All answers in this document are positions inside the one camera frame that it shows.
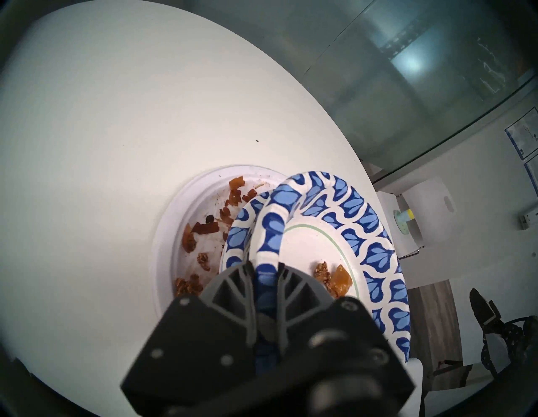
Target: poster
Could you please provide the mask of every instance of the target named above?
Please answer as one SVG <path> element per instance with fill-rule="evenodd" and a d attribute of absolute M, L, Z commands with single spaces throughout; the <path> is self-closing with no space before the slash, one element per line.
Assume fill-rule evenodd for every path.
<path fill-rule="evenodd" d="M 505 129 L 521 160 L 538 149 L 538 110 L 534 107 Z"/>
<path fill-rule="evenodd" d="M 524 165 L 525 169 L 527 170 L 527 174 L 529 174 L 530 180 L 533 183 L 536 196 L 538 196 L 538 153 Z"/>

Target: glass panel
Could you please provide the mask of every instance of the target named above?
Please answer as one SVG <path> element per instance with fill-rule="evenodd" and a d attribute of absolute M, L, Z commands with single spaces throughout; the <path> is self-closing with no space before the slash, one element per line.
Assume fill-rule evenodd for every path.
<path fill-rule="evenodd" d="M 485 2 L 377 0 L 301 79 L 360 158 L 393 171 L 530 78 Z"/>
<path fill-rule="evenodd" d="M 325 108 L 357 155 L 391 172 L 532 75 L 486 0 L 189 0 L 259 47 Z"/>

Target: white table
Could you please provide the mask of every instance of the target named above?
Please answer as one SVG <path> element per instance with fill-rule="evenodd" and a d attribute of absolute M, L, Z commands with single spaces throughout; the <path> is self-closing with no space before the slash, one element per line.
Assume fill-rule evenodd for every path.
<path fill-rule="evenodd" d="M 196 15 L 88 2 L 27 33 L 0 89 L 0 329 L 50 387 L 135 415 L 119 384 L 157 322 L 148 257 L 192 177 L 323 170 L 374 189 L 335 123 L 271 58 Z"/>

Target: white paper plate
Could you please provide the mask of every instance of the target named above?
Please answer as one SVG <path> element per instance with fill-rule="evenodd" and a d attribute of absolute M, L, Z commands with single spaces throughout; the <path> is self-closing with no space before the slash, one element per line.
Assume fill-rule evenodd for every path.
<path fill-rule="evenodd" d="M 219 233 L 195 234 L 197 243 L 192 253 L 184 251 L 181 238 L 187 223 L 192 227 L 196 222 L 204 223 L 207 215 L 220 217 L 219 210 L 224 207 L 230 193 L 228 182 L 241 175 L 245 180 L 245 186 L 240 188 L 242 194 L 260 184 L 256 189 L 258 193 L 271 190 L 286 179 L 276 171 L 252 165 L 218 168 L 187 183 L 162 215 L 153 239 L 150 259 L 153 300 L 158 318 L 162 317 L 174 298 L 173 281 L 177 277 L 188 279 L 192 273 L 197 273 L 204 284 L 218 274 L 224 244 L 222 231 L 226 230 L 224 226 L 221 226 Z M 235 217 L 243 205 L 228 206 L 231 216 Z M 200 252 L 209 255 L 209 272 L 201 269 L 196 261 Z"/>

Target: blue patterned paper plate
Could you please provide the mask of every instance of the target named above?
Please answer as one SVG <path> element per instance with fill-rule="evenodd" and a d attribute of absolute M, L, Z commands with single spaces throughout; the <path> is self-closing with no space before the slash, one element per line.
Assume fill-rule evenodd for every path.
<path fill-rule="evenodd" d="M 330 246 L 327 242 L 332 241 L 338 247 L 342 265 L 348 272 L 356 271 L 348 295 L 356 296 L 372 312 L 396 355 L 407 362 L 409 305 L 394 246 L 370 204 L 341 178 L 314 171 L 297 174 L 249 202 L 232 225 L 221 270 L 241 262 L 248 253 L 257 274 L 258 315 L 274 320 L 278 262 L 289 259 L 280 253 L 282 238 L 285 233 L 286 241 L 297 227 L 318 229 L 320 240 L 311 242 L 315 235 L 310 231 L 302 246 Z"/>

